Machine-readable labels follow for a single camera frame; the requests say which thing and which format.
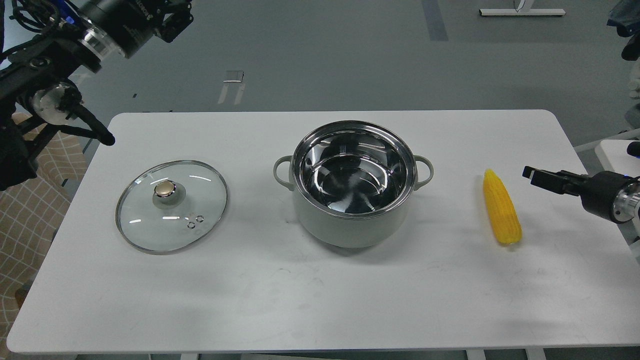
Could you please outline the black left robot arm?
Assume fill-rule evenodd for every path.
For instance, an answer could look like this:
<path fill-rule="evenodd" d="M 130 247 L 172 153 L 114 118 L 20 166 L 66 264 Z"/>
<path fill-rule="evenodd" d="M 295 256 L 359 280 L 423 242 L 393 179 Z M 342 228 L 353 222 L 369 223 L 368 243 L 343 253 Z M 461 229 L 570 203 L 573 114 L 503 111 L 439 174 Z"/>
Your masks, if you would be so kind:
<path fill-rule="evenodd" d="M 171 43 L 194 22 L 190 0 L 13 0 L 11 11 L 34 37 L 1 51 L 2 191 L 37 177 L 57 133 L 114 145 L 70 79 L 78 68 L 96 73 L 110 53 L 130 59 L 151 37 Z"/>

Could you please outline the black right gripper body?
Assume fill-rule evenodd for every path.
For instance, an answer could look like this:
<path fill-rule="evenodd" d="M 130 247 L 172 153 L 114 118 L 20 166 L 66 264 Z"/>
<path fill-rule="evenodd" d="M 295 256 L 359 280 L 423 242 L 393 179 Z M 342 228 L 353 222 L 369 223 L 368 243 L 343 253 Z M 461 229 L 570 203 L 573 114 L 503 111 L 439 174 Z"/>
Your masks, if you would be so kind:
<path fill-rule="evenodd" d="M 613 171 L 601 171 L 589 176 L 563 171 L 569 178 L 567 193 L 579 196 L 586 212 L 615 224 L 633 219 L 630 200 L 633 194 L 633 178 Z"/>

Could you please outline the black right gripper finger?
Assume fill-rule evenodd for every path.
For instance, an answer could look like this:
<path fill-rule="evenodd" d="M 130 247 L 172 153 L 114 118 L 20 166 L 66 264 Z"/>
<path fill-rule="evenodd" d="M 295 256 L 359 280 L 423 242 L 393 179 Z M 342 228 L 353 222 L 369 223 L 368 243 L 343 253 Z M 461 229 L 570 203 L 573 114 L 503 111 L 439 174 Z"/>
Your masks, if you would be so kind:
<path fill-rule="evenodd" d="M 530 184 L 555 194 L 580 196 L 586 182 L 585 174 L 576 174 L 566 170 L 551 172 L 525 166 L 522 176 L 530 180 Z"/>

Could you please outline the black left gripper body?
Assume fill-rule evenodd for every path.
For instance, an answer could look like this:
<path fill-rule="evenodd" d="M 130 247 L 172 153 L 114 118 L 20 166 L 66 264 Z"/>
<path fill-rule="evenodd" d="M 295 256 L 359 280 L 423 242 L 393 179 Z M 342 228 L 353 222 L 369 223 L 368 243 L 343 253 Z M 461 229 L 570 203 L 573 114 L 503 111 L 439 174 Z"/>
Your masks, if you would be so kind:
<path fill-rule="evenodd" d="M 130 59 L 153 35 L 165 43 L 173 41 L 165 24 L 169 4 L 168 0 L 89 0 L 78 10 Z"/>

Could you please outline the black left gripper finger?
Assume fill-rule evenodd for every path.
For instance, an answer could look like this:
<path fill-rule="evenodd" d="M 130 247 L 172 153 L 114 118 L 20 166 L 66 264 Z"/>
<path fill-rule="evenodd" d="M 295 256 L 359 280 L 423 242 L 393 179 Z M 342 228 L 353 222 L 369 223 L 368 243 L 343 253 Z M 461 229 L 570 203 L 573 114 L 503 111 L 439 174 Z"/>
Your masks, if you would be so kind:
<path fill-rule="evenodd" d="M 194 22 L 192 0 L 161 0 L 155 20 L 155 36 L 172 43 Z"/>

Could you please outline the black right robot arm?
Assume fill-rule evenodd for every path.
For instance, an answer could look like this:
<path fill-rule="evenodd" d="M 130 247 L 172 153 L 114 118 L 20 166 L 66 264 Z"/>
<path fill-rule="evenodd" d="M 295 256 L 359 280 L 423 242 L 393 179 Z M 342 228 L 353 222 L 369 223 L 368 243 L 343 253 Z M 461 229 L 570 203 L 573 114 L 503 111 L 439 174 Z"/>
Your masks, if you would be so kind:
<path fill-rule="evenodd" d="M 566 170 L 551 172 L 531 166 L 524 166 L 522 176 L 528 178 L 532 186 L 580 198 L 586 212 L 611 223 L 620 225 L 639 219 L 638 177 L 608 170 L 594 175 Z"/>

